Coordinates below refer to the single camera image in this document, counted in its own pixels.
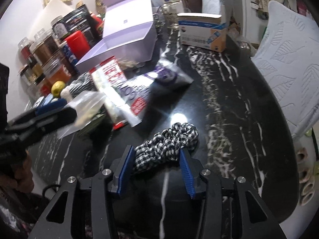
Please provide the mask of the clear plastic bag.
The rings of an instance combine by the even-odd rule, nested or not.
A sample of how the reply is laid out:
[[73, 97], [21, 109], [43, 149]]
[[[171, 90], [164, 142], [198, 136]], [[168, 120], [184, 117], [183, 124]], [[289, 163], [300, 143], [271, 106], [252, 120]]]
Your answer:
[[60, 128], [57, 131], [57, 138], [62, 139], [87, 126], [91, 122], [93, 117], [98, 113], [100, 108], [103, 106], [105, 99], [106, 95], [102, 92], [81, 92], [67, 105], [68, 107], [76, 110], [77, 118], [72, 124]]

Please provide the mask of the black white gingham scrunchie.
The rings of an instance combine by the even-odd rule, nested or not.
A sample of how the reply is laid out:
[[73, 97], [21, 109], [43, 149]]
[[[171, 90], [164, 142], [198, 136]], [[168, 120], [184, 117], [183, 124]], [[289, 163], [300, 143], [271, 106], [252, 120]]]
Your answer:
[[197, 143], [198, 129], [191, 123], [177, 122], [135, 148], [133, 172], [139, 173], [178, 161], [180, 149], [193, 151]]

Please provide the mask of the red white snack packet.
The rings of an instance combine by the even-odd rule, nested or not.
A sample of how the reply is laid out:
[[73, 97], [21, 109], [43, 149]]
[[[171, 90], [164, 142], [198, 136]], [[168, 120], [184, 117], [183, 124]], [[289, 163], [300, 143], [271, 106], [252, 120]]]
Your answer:
[[127, 121], [119, 109], [122, 98], [116, 92], [114, 86], [127, 79], [119, 67], [117, 59], [112, 56], [104, 60], [94, 66], [89, 73], [97, 90], [106, 96], [104, 107], [109, 115], [113, 129], [117, 130], [123, 127]]

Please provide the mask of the purple white snack bag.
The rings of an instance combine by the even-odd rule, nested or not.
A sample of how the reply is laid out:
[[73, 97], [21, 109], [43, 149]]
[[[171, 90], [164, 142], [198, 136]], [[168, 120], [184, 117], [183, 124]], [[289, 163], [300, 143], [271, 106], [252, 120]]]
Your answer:
[[114, 86], [123, 103], [119, 107], [127, 122], [135, 127], [142, 122], [151, 99], [170, 94], [194, 80], [175, 63], [160, 59], [155, 68]]

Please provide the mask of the yellow lemon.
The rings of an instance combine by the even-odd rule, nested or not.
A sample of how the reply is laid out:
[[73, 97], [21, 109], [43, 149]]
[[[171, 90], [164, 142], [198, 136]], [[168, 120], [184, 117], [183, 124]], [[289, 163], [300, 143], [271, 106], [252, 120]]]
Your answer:
[[61, 95], [61, 92], [66, 87], [66, 84], [63, 81], [57, 81], [53, 84], [51, 87], [51, 94], [55, 98], [59, 98]]

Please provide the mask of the striped grey cloth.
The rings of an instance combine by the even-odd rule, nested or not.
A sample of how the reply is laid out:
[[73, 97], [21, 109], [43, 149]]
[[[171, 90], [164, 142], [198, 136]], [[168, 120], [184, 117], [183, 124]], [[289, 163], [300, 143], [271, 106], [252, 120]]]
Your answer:
[[65, 89], [72, 99], [77, 97], [83, 91], [97, 91], [93, 78], [89, 72], [80, 75]]

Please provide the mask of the amber plastic jar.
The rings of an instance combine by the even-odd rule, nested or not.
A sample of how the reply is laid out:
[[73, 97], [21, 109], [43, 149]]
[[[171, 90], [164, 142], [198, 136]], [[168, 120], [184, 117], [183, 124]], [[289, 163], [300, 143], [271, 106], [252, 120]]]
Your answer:
[[60, 59], [48, 61], [43, 68], [46, 79], [53, 85], [58, 81], [67, 83], [71, 79], [71, 74]]

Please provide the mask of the red canister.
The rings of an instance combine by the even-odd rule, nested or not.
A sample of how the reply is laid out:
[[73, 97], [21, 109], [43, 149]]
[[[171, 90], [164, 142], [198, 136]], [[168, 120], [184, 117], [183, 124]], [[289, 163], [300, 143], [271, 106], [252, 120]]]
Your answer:
[[65, 41], [78, 60], [81, 60], [91, 49], [85, 35], [80, 30], [69, 35]]

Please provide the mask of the dark label plastic jar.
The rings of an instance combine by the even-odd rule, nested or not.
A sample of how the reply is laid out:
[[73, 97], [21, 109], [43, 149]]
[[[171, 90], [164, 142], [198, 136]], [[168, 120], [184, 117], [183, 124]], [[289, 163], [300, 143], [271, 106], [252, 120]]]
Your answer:
[[60, 39], [60, 40], [65, 40], [67, 36], [69, 35], [69, 31], [65, 25], [63, 17], [57, 16], [51, 21], [51, 26], [52, 29], [55, 33], [55, 35]]

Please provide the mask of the black coffee pouch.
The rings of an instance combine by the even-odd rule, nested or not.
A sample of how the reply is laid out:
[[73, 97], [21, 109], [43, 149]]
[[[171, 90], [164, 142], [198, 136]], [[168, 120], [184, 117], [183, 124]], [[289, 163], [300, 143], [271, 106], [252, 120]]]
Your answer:
[[81, 31], [91, 48], [98, 43], [99, 34], [96, 30], [98, 22], [92, 18], [85, 4], [64, 16], [63, 21], [70, 33]]

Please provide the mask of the white foam board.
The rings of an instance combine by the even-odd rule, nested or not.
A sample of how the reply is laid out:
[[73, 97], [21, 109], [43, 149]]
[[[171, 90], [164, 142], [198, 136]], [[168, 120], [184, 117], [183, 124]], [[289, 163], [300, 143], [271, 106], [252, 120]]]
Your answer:
[[64, 17], [71, 11], [72, 8], [66, 5], [61, 0], [50, 0], [46, 7], [43, 9], [43, 15], [45, 20], [51, 22], [58, 16]]

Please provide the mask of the lavender gift box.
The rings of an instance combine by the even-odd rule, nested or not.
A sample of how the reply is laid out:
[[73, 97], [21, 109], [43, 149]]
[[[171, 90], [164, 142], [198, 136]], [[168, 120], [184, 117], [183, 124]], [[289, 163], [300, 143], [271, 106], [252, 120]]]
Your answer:
[[76, 64], [79, 72], [88, 72], [112, 56], [138, 63], [150, 61], [157, 39], [151, 0], [103, 0], [103, 4], [103, 38]]

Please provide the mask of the woven straw fan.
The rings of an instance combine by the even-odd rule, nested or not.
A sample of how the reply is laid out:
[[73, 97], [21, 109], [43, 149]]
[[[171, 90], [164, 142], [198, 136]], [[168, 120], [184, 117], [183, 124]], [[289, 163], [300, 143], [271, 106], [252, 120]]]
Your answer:
[[95, 7], [98, 14], [105, 14], [105, 5], [103, 4], [103, 0], [95, 0]]

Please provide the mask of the blue white cardboard box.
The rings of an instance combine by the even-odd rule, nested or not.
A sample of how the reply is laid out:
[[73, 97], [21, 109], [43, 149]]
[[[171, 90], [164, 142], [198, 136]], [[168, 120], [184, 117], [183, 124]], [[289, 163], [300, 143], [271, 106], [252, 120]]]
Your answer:
[[223, 15], [179, 13], [178, 26], [183, 45], [215, 52], [226, 47], [227, 24]]

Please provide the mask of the near light blue cushioned chair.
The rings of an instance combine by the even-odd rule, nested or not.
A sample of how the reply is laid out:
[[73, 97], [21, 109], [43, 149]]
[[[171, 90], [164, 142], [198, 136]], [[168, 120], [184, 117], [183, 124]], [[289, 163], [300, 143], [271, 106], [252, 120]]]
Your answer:
[[251, 60], [296, 140], [318, 121], [318, 25], [277, 1], [269, 2], [268, 12], [266, 32]]

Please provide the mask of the light blue cushioned chair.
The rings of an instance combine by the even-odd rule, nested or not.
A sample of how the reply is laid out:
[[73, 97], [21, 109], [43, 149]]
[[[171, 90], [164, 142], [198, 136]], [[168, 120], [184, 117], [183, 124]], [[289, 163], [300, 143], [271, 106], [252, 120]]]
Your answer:
[[221, 15], [223, 22], [229, 24], [234, 0], [202, 0], [202, 13]]
[[277, 1], [269, 2], [268, 12], [266, 32], [251, 60], [296, 140], [318, 121], [318, 25]]

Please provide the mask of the far light blue cushioned chair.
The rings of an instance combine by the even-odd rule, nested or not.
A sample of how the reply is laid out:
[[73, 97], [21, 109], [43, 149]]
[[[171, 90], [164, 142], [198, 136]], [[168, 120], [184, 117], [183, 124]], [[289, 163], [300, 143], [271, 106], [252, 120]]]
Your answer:
[[229, 24], [234, 0], [202, 0], [202, 13], [221, 15], [223, 22]]

